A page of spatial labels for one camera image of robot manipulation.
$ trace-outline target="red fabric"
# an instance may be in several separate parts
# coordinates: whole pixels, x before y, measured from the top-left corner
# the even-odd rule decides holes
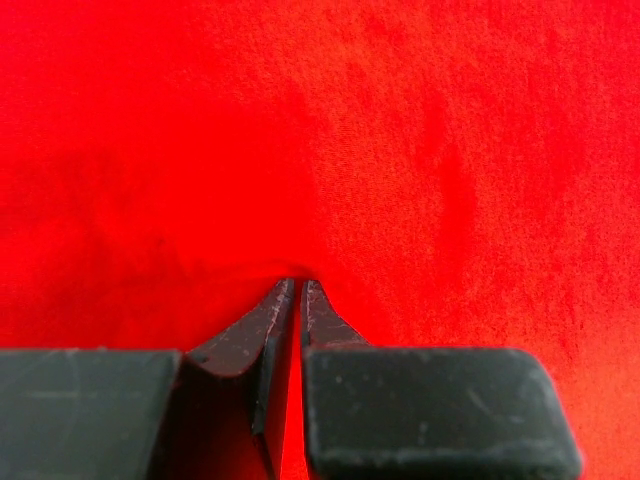
[[[0,344],[188,348],[317,277],[373,342],[533,352],[637,478],[640,10],[471,3],[4,0]]]

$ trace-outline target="fabric texture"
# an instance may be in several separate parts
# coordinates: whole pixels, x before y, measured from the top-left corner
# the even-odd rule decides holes
[[[4,0],[0,345],[187,349],[313,277],[373,343],[534,353],[637,478],[638,5]]]

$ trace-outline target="red surface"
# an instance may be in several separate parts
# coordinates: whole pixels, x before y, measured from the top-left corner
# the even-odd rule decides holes
[[[637,478],[637,2],[361,3],[4,0],[0,344],[188,348],[314,276],[376,343],[535,353]]]

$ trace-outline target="red background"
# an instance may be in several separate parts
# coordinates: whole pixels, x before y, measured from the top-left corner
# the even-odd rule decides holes
[[[471,3],[2,0],[0,344],[189,348],[312,276],[533,352],[637,478],[639,4]]]

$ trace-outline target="red cloth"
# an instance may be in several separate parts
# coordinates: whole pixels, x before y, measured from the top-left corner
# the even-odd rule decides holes
[[[637,478],[640,10],[470,3],[4,0],[0,344],[188,348],[312,276],[375,343],[533,352]]]

